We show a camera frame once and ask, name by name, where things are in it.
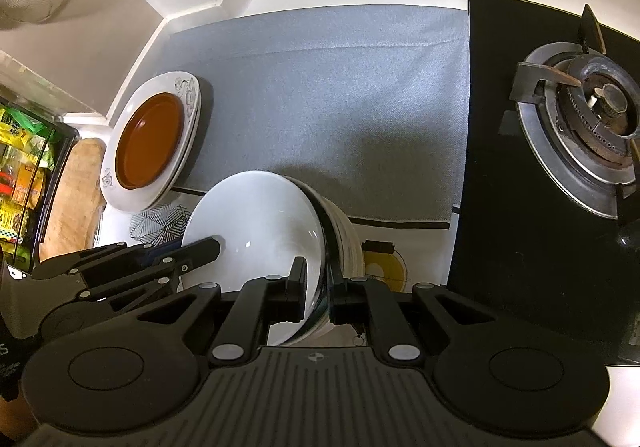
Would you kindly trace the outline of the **cream bowls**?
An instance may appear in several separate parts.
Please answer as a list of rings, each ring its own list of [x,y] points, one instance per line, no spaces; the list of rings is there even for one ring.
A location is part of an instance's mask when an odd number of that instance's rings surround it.
[[[284,343],[285,346],[298,346],[306,340],[322,337],[331,329],[329,277],[334,273],[340,273],[343,278],[361,277],[364,265],[357,231],[344,212],[303,181],[293,177],[288,180],[303,190],[317,210],[326,241],[326,260],[316,295],[312,299],[310,314],[303,326]]]

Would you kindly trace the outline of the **white blue patterned bowl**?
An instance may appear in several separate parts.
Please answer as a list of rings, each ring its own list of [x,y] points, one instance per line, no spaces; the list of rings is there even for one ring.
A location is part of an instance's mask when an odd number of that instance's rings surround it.
[[[314,311],[326,250],[318,215],[303,190],[275,173],[250,170],[209,190],[194,208],[183,245],[214,238],[212,262],[180,276],[180,287],[216,282],[238,291],[250,279],[286,276],[295,257],[307,262],[305,316]]]

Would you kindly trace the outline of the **brown round plate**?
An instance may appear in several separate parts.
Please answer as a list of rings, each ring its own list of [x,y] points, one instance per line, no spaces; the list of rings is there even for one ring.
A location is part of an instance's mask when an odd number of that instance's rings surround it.
[[[122,130],[115,153],[119,184],[132,190],[152,184],[174,156],[183,131],[183,107],[159,92],[136,110]]]

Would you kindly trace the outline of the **large white floral plate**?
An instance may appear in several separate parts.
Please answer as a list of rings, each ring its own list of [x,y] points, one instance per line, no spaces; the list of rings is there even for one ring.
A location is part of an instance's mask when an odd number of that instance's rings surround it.
[[[138,213],[160,201],[186,164],[201,107],[200,83],[188,72],[163,73],[138,87],[104,154],[100,187],[108,204]]]

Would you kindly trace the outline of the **wooden cutting board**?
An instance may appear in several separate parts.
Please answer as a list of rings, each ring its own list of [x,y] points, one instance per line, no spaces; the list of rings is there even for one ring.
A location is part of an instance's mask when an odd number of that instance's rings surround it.
[[[51,207],[40,262],[93,247],[105,206],[99,176],[106,146],[85,138],[70,150]]]

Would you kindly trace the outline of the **black gas stove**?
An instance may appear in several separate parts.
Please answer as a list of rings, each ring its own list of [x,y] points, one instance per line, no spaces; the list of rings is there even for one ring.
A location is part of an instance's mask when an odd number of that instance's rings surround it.
[[[446,285],[573,337],[609,363],[634,365],[639,221],[622,226],[565,196],[530,149],[510,99],[518,63],[545,44],[576,44],[582,13],[525,0],[468,0],[468,14],[468,143]],[[639,85],[638,38],[600,25],[606,54]]]

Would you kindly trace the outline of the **grey drying mat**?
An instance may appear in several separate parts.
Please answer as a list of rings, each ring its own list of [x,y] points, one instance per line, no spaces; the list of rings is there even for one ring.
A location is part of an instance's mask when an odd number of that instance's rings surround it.
[[[155,66],[201,82],[179,184],[205,191],[269,170],[357,218],[446,220],[462,198],[469,42],[464,11],[413,6],[280,11],[179,32]]]

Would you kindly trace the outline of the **stove burner with grate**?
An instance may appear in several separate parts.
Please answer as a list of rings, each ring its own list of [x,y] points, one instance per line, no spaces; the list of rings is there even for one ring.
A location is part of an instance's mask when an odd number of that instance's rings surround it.
[[[578,42],[518,63],[510,99],[536,159],[565,196],[622,225],[639,220],[639,85],[606,54],[590,6]]]

